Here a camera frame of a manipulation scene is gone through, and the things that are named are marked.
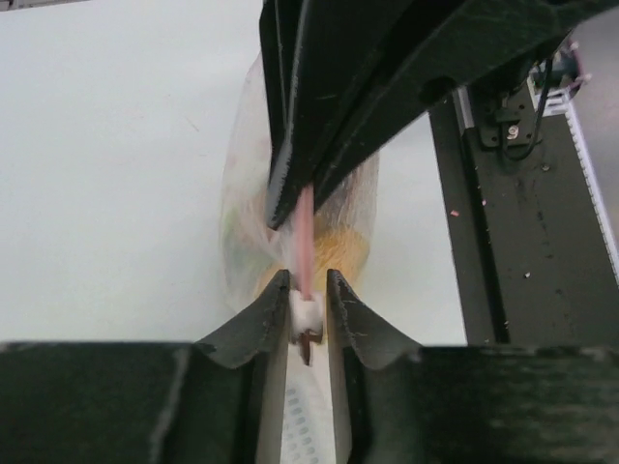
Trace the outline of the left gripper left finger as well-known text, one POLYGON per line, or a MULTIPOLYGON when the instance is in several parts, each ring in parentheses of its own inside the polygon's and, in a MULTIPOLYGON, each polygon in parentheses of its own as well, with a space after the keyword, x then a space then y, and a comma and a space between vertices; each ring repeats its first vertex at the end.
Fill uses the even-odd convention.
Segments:
POLYGON ((277 463, 288 272, 196 342, 1 347, 5 463, 277 463))

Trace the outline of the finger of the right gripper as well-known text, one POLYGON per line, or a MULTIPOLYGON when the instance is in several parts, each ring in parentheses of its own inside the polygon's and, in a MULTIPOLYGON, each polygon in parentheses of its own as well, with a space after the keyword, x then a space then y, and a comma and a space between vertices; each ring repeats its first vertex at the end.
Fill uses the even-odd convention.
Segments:
POLYGON ((272 139, 265 218, 279 229, 306 187, 321 206, 387 141, 366 135, 387 91, 387 4, 267 1, 259 35, 272 139))
POLYGON ((376 150, 456 88, 556 47, 597 1, 430 1, 386 46, 314 175, 320 207, 376 150))

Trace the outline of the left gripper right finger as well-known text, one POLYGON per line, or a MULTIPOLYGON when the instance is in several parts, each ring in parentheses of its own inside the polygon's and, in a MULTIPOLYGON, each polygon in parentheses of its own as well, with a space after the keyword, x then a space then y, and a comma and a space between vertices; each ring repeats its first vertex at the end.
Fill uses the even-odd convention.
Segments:
POLYGON ((425 347, 326 277, 339 463, 614 463, 618 353, 425 347))

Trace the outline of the clear zip top bag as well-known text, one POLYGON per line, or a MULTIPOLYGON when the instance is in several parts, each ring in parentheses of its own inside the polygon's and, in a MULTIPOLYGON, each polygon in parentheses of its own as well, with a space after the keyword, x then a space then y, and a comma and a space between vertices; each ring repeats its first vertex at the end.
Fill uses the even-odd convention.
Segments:
POLYGON ((373 156, 355 169, 313 217, 313 260, 299 269, 299 222, 290 218, 280 229, 269 228, 265 220, 267 183, 272 153, 271 131, 263 62, 251 64, 243 84, 231 133, 221 181, 220 250, 223 292, 235 311, 257 297, 250 285, 257 271, 266 265, 272 232, 288 239, 287 255, 294 257, 291 274, 291 341, 297 345, 304 363, 311 363, 313 344, 327 338, 326 293, 312 290, 314 265, 314 220, 345 223, 370 242, 376 218, 379 156, 373 156))

